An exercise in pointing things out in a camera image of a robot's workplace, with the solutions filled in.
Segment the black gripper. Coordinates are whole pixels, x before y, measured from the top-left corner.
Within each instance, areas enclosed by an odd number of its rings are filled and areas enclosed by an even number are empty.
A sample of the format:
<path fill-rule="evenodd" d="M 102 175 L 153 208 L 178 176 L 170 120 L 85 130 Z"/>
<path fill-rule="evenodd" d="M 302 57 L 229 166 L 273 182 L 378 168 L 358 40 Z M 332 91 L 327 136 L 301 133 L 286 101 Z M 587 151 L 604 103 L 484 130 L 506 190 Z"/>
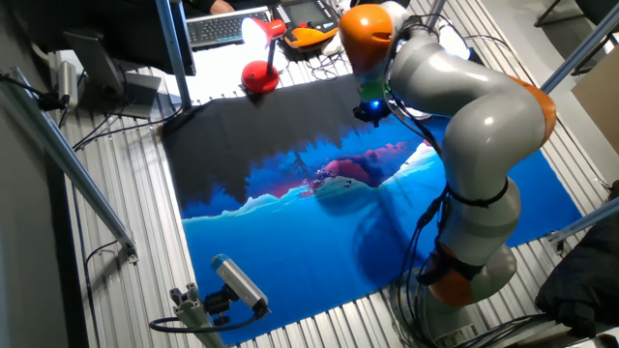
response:
<path fill-rule="evenodd" d="M 361 101 L 353 109 L 353 114 L 360 120 L 369 120 L 374 127 L 379 127 L 382 118 L 390 115 L 390 108 L 384 100 Z"/>

